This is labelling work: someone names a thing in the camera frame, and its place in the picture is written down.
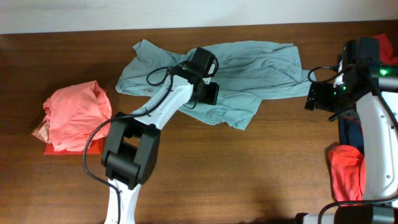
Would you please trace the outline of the light grey-blue t-shirt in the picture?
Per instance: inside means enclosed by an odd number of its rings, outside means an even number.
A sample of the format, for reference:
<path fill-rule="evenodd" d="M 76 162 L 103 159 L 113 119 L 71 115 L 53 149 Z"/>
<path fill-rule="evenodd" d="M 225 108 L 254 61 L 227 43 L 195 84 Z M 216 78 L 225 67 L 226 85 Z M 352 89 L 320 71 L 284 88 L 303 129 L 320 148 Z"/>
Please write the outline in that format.
<path fill-rule="evenodd" d="M 149 83 L 161 81 L 164 67 L 188 60 L 195 52 L 176 54 L 148 40 L 142 40 L 133 49 L 137 55 L 123 70 L 116 91 L 134 96 L 154 96 L 160 88 Z M 220 86 L 217 103 L 179 109 L 206 124 L 226 123 L 244 130 L 262 100 L 308 94 L 310 75 L 302 69 L 298 48 L 293 44 L 250 40 L 210 45 L 206 49 L 216 56 L 220 65 L 212 78 Z"/>

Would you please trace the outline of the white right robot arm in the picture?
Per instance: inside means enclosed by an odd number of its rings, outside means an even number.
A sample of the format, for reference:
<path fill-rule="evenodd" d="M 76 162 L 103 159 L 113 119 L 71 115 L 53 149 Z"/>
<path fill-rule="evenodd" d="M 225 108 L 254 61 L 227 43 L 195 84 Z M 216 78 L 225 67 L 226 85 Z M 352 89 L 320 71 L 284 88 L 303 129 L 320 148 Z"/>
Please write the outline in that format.
<path fill-rule="evenodd" d="M 362 200 L 334 202 L 319 214 L 298 213 L 295 223 L 397 223 L 397 66 L 382 63 L 377 39 L 343 46 L 336 73 L 311 81 L 305 109 L 358 121 L 362 127 L 366 186 Z"/>

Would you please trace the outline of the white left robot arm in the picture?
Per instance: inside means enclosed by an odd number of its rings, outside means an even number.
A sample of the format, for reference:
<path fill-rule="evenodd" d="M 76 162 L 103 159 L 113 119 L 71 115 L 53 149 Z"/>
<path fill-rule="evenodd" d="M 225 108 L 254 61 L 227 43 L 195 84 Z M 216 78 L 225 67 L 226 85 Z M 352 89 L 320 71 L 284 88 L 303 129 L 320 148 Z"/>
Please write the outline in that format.
<path fill-rule="evenodd" d="M 102 153 L 109 202 L 106 223 L 134 223 L 140 188 L 152 175 L 159 153 L 161 130 L 187 103 L 215 105 L 219 86 L 211 78 L 216 62 L 183 62 L 165 68 L 155 83 L 160 90 L 130 114 L 118 113 L 110 126 Z"/>

